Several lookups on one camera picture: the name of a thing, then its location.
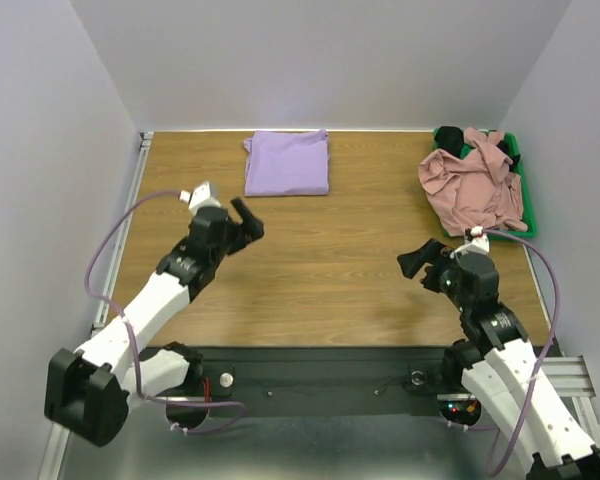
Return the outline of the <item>purple t-shirt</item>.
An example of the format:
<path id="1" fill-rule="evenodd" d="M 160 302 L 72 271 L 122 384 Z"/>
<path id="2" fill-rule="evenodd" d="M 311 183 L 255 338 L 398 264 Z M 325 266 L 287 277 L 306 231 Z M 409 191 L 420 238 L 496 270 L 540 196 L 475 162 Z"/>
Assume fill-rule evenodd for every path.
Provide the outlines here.
<path id="1" fill-rule="evenodd" d="M 324 196 L 329 193 L 329 134 L 256 131 L 243 141 L 248 154 L 247 197 Z"/>

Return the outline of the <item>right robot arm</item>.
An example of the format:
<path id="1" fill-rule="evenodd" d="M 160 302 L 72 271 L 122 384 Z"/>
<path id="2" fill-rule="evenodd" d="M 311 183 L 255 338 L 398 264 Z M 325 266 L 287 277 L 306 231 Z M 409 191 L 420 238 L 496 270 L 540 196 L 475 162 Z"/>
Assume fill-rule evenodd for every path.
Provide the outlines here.
<path id="1" fill-rule="evenodd" d="M 514 312 L 499 299 L 489 240 L 474 228 L 464 245 L 431 239 L 398 256 L 404 277 L 458 309 L 466 336 L 445 351 L 443 384 L 465 389 L 494 420 L 529 479 L 600 479 L 600 446 L 567 409 Z"/>

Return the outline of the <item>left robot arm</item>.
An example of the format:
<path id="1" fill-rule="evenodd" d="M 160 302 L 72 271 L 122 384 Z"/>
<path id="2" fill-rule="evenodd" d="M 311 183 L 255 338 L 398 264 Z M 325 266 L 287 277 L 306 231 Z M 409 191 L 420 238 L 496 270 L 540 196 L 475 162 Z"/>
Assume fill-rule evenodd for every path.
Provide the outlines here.
<path id="1" fill-rule="evenodd" d="M 159 402 L 170 388 L 190 394 L 201 386 L 202 369 L 180 352 L 165 349 L 146 361 L 139 353 L 214 280 L 225 257 L 264 235 L 263 222 L 240 197 L 231 201 L 238 220 L 213 197 L 190 204 L 188 234 L 136 297 L 94 337 L 49 361 L 45 417 L 98 447 L 115 438 L 142 402 Z"/>

